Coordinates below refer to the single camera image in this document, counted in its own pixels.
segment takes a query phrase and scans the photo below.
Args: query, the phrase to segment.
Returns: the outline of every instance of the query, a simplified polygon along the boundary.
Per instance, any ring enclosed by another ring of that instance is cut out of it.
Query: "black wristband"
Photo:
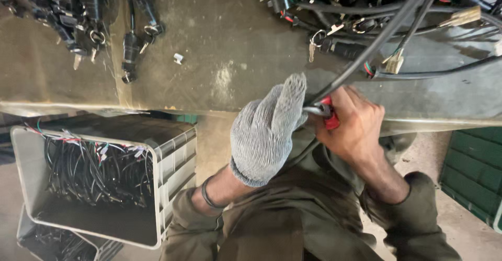
[[[219,205],[216,205],[214,204],[210,199],[209,197],[207,196],[207,192],[206,192],[206,186],[207,186],[207,183],[209,182],[209,180],[212,178],[213,176],[210,176],[209,178],[207,178],[204,183],[202,183],[202,186],[200,187],[200,190],[202,191],[202,197],[204,198],[204,200],[206,201],[207,205],[209,205],[211,208],[214,208],[214,209],[218,209],[218,210],[223,210],[225,209],[226,205],[225,206],[219,206]]]

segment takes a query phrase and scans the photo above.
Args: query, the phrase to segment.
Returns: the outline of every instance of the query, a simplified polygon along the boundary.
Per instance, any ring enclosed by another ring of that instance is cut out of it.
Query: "olive green shirt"
[[[398,260],[461,260],[436,222],[435,187],[410,173],[408,197],[397,205],[373,200],[336,174],[291,168],[242,197],[221,217],[191,203],[194,189],[174,200],[160,260],[381,260],[375,238],[362,233],[359,207],[387,232]]]

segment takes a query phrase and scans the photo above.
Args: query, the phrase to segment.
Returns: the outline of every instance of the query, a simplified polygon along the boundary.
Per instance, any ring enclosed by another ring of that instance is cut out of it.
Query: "person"
[[[307,119],[305,91],[305,76],[294,74],[242,109],[230,164],[175,197],[160,260],[381,260],[360,207],[385,229],[398,260],[461,260],[437,225],[434,183],[418,172],[402,177],[387,162],[385,110],[355,88],[331,94],[340,126],[326,130],[311,117],[322,144],[287,161]],[[350,168],[341,172],[343,162]]]

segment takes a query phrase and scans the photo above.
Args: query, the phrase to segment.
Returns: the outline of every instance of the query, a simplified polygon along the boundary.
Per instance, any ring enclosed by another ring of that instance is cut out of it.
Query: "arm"
[[[314,117],[316,137],[366,182],[361,204],[386,230],[385,242],[396,248],[398,260],[460,260],[437,225],[431,179],[421,173],[403,178],[386,161],[378,144],[383,106],[353,87],[342,87],[331,97],[340,126],[328,131],[322,119]]]
[[[253,189],[239,181],[229,166],[214,175],[206,186],[210,200],[216,205],[227,205]],[[201,187],[180,192],[173,202],[173,220],[160,260],[216,260],[222,212],[206,203]]]
[[[294,74],[273,87],[263,100],[247,104],[232,125],[229,166],[202,186],[180,192],[173,201],[173,219],[161,260],[216,260],[222,209],[264,186],[280,170],[292,149],[291,134],[304,123],[306,79]]]

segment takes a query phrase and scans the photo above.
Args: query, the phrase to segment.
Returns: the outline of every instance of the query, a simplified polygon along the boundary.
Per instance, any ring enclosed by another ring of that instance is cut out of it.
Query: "plastic bin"
[[[441,190],[502,233],[502,127],[454,131]]]
[[[25,206],[23,205],[21,217],[19,218],[17,234],[18,245],[29,250],[30,253],[39,260],[57,261],[57,253],[54,252],[51,247],[43,245],[33,238],[28,237],[31,232],[35,230],[35,225],[36,224],[28,217]],[[77,232],[73,233],[96,248],[94,261],[109,261],[123,248],[123,244],[118,241],[102,239],[96,236],[82,235]]]
[[[44,139],[23,126],[11,130],[27,214],[35,223],[112,239],[148,249],[160,247],[172,216],[172,199],[179,190],[195,186],[197,133],[193,125],[127,115],[113,118],[84,115],[44,123],[43,133],[84,140],[146,147],[154,161],[154,205],[90,206],[49,193],[49,169]]]

